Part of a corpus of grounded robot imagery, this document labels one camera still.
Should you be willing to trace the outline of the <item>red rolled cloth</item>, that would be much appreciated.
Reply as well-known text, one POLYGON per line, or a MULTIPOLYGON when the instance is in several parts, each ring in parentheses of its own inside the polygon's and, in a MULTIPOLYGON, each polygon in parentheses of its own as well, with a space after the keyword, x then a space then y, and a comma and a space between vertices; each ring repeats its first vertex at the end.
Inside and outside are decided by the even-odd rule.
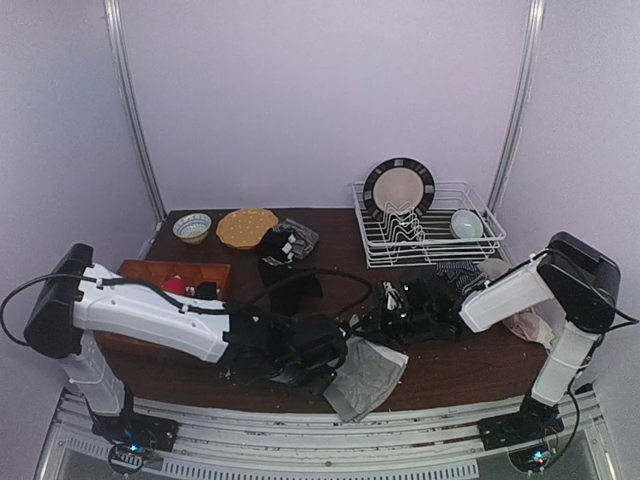
POLYGON ((167 279, 161 286, 162 290, 176 295, 186 294, 186 285, 179 275, 167 279))

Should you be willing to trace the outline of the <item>blue patterned bowl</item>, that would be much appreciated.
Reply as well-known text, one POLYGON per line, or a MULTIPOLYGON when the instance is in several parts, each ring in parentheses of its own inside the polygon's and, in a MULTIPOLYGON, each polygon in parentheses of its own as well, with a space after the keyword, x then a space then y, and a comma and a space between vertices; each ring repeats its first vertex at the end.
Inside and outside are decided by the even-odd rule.
POLYGON ((207 238, 211 225, 212 220, 208 215, 193 213, 177 220, 173 225, 172 233, 188 245, 199 245, 207 238))

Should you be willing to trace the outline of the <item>grey underwear pile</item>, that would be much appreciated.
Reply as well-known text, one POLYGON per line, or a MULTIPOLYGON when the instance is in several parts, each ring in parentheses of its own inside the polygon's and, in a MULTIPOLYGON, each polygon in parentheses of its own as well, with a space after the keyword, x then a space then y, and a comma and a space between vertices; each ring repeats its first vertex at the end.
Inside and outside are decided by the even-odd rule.
POLYGON ((316 247, 320 240, 319 234, 291 218, 281 220, 275 227, 277 233, 286 233, 292 240, 289 243, 292 246, 291 255, 295 259, 304 259, 316 247))

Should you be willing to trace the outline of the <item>grey white underwear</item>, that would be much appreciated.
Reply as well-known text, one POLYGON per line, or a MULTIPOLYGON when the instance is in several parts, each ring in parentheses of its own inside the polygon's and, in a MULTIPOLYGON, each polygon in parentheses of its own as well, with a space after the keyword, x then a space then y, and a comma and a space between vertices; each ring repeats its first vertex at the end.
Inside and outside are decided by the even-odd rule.
POLYGON ((324 398, 341 422, 360 422, 393 393, 409 357, 360 337, 350 338, 347 348, 346 360, 324 391, 324 398))

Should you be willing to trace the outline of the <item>black rolled cloth in box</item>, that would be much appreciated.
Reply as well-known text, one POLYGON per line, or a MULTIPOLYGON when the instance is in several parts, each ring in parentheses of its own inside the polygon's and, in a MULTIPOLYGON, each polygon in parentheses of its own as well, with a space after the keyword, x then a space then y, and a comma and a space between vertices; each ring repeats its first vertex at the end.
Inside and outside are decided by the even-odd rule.
POLYGON ((202 282, 194 288, 194 298, 201 300, 217 300, 219 298, 218 287, 215 282, 202 282))

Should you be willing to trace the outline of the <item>black rimmed beige plate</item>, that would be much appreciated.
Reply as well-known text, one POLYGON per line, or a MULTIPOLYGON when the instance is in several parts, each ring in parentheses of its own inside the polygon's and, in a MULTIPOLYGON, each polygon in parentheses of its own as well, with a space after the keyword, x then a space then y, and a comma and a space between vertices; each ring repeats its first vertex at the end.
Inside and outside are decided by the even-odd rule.
POLYGON ((397 157, 377 165, 367 176, 362 201, 377 221, 388 215, 425 214, 435 197, 435 180, 430 170, 415 159, 397 157))

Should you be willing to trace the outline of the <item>left metal corner post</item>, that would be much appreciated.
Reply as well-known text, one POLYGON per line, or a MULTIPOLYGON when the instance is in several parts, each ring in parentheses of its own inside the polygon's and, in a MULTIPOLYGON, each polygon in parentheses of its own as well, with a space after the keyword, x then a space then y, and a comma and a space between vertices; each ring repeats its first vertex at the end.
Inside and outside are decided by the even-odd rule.
POLYGON ((133 77, 126 48, 124 24, 121 16, 120 1, 103 2, 110 48, 114 59, 117 81, 124 105, 125 116, 131 133, 142 181, 157 222, 163 222, 167 216, 159 184, 151 163, 142 120, 137 104, 133 77))

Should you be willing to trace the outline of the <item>blue striped underwear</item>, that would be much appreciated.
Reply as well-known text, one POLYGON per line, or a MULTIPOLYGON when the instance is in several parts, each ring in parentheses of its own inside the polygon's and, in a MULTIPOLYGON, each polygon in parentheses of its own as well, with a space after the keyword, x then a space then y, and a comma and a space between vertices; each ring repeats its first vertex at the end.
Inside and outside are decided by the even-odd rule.
POLYGON ((460 296, 482 289, 488 281, 487 275, 468 260, 439 262, 436 264, 436 274, 453 285, 460 296))

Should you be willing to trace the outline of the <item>brown wooden organizer box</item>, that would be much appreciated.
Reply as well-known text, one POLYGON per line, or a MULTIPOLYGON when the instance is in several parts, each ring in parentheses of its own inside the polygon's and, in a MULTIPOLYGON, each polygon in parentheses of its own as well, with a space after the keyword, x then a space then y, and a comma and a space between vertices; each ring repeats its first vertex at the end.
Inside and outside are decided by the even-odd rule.
POLYGON ((146 280, 162 290, 195 299, 223 300, 229 293, 228 264, 125 260, 117 274, 146 280))

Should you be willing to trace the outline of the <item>grey cloth by rack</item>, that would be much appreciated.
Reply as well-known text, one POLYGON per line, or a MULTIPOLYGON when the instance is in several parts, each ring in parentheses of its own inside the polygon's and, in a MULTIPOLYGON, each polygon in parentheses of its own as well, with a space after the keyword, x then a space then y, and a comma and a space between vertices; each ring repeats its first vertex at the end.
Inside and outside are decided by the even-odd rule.
POLYGON ((479 262, 477 268, 488 280, 493 281, 507 273, 511 266, 502 259, 489 258, 479 262))

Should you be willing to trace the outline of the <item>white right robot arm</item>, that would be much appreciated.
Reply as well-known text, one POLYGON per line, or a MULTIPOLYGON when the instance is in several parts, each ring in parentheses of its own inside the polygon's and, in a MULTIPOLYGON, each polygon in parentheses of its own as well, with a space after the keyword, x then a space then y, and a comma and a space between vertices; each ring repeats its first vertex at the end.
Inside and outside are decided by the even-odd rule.
POLYGON ((612 259, 561 231, 515 266, 497 258, 446 261, 382 281, 360 329, 403 346, 460 341, 502 324, 543 345, 547 358, 519 409, 478 423, 485 449, 492 450, 563 431, 559 403, 612 328, 620 281, 612 259))

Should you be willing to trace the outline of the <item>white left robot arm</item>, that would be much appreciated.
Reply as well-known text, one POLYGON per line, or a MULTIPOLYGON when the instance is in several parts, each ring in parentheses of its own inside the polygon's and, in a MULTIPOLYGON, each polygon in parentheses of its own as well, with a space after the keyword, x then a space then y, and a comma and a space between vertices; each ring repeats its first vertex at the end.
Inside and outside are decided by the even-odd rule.
POLYGON ((228 305, 164 291, 121 277, 93 260, 91 246, 71 247, 48 275, 18 287, 42 287, 17 344, 63 366, 83 395, 95 430, 131 441, 152 429, 137 414, 133 393, 110 368, 95 341, 115 333, 227 367, 249 380, 267 379, 323 392, 347 356, 346 333, 331 317, 297 321, 252 302, 228 305))

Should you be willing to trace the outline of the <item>yellow dotted plate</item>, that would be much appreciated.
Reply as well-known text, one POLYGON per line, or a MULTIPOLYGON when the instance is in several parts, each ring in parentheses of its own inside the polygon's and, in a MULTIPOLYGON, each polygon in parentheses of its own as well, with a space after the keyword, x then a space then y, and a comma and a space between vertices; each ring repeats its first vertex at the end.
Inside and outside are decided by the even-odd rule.
POLYGON ((216 235, 222 244, 230 248, 251 250, 278 222, 278 217, 270 210, 239 209, 227 214, 218 222, 216 235))

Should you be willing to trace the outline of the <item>right metal corner post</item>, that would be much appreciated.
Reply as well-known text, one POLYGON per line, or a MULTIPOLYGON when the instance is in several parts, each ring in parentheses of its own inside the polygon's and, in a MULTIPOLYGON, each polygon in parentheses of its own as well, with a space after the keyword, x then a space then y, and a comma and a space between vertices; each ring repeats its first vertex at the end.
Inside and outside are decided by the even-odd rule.
POLYGON ((516 152, 522 134, 522 126, 531 94, 545 11, 545 0, 531 0, 529 2, 523 48, 511 111, 498 166, 487 200, 487 207, 493 213, 496 213, 502 204, 509 176, 515 162, 516 152))

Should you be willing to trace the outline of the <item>metal front rail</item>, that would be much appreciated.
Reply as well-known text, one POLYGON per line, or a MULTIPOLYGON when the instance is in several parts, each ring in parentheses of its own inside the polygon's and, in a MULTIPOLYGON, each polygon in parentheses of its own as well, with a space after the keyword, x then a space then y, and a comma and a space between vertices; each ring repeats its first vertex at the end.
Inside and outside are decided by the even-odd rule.
POLYGON ((111 445, 91 432, 84 402, 63 393, 33 479, 623 479, 594 392, 577 395, 580 426, 542 474, 516 469, 521 447, 485 450, 478 422, 515 412, 521 398, 374 413, 343 424, 333 414, 254 413, 141 400, 142 413, 177 421, 172 452, 154 452, 127 478, 111 445))

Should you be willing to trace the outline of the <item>metal corner post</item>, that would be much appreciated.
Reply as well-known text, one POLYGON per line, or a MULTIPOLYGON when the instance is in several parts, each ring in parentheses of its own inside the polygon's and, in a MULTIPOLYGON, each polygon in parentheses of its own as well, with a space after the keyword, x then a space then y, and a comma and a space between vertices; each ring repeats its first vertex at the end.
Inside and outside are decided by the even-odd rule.
POLYGON ((502 204, 509 176, 515 162, 516 152, 522 134, 522 126, 531 94, 545 11, 545 0, 531 0, 529 2, 523 48, 511 111, 498 166, 487 200, 487 207, 493 213, 496 213, 502 204))
POLYGON ((121 16, 120 1, 103 2, 110 48, 114 59, 117 81, 124 105, 125 116, 131 133, 142 181, 157 222, 163 222, 167 216, 159 184, 151 163, 142 120, 137 104, 133 77, 126 48, 124 24, 121 16))

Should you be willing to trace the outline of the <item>black underwear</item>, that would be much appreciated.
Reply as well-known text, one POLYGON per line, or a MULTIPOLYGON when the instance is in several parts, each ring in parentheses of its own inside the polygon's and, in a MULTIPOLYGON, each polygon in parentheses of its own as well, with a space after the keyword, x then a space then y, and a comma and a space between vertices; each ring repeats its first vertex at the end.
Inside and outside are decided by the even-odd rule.
MULTIPOLYGON (((258 254, 258 272, 264 287, 270 287, 302 272, 293 266, 295 259, 291 255, 292 246, 286 233, 277 233, 270 229, 256 246, 258 254)), ((310 275, 274 289, 269 294, 272 312, 293 316, 300 308, 304 297, 321 298, 323 289, 316 275, 310 275)))

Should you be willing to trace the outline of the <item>light green bowl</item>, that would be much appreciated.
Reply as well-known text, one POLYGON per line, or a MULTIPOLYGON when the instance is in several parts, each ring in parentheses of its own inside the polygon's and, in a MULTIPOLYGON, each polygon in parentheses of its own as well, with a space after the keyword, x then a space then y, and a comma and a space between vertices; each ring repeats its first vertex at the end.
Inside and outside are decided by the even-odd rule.
POLYGON ((484 233, 484 226, 476 213, 459 209, 451 216, 450 232, 457 239, 478 239, 484 233))

